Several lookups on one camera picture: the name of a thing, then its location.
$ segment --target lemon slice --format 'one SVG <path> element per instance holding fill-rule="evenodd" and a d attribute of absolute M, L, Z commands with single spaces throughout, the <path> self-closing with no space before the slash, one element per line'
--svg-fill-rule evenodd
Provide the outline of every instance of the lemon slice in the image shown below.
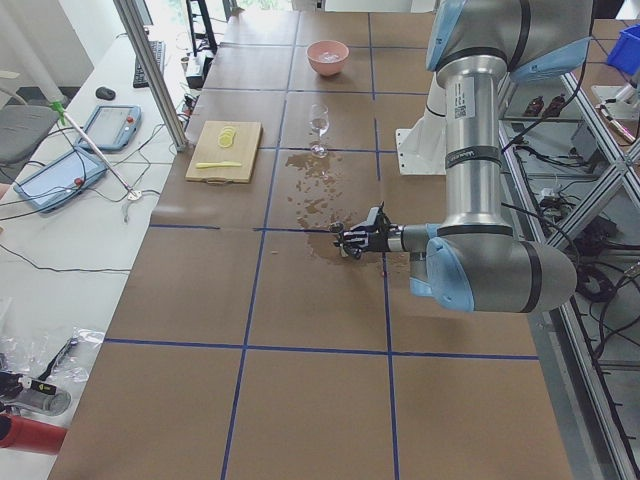
<path fill-rule="evenodd" d="M 218 135 L 218 146 L 220 148 L 229 148 L 233 145 L 233 140 L 236 136 L 235 127 L 226 126 L 220 130 Z"/>

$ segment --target black tool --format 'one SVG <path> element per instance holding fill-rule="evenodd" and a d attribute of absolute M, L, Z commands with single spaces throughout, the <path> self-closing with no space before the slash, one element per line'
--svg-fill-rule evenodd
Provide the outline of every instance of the black tool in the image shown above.
<path fill-rule="evenodd" d="M 63 347 L 56 354 L 56 356 L 53 357 L 53 360 L 49 362 L 49 365 L 47 365 L 47 369 L 38 376 L 38 380 L 41 380 L 44 382 L 47 378 L 49 378 L 49 375 L 51 375 L 51 372 L 53 371 L 53 369 L 60 364 L 62 359 L 66 355 L 68 355 L 71 349 L 75 347 L 77 344 L 78 344 L 78 339 L 76 337 L 71 337 L 69 340 L 67 340 L 67 343 L 63 345 Z"/>
<path fill-rule="evenodd" d="M 96 89 L 96 97 L 100 100 L 113 100 L 116 98 L 116 92 L 107 87 L 98 87 Z"/>

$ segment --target gray chair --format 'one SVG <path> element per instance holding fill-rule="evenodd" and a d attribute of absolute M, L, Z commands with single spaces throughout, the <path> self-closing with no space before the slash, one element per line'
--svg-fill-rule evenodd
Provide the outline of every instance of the gray chair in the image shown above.
<path fill-rule="evenodd" d="M 58 120 L 49 107 L 29 105 L 19 95 L 2 88 L 19 105 L 0 109 L 0 165 L 13 165 L 28 158 Z"/>

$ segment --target green clip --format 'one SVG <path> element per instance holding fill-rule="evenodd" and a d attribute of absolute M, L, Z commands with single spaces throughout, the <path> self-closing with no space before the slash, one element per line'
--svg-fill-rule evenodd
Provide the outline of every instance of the green clip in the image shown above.
<path fill-rule="evenodd" d="M 64 122 L 64 107 L 62 106 L 62 103 L 60 103 L 59 101 L 55 101 L 51 103 L 50 107 L 52 110 L 58 112 L 58 115 L 60 115 L 60 123 L 62 123 L 62 125 L 66 125 L 66 123 Z"/>

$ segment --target pink bowl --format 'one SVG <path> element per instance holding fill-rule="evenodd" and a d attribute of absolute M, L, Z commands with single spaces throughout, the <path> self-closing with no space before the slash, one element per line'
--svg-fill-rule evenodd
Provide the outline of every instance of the pink bowl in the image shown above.
<path fill-rule="evenodd" d="M 335 40 L 322 40 L 307 48 L 309 64 L 323 77 L 339 73 L 347 63 L 349 48 Z"/>

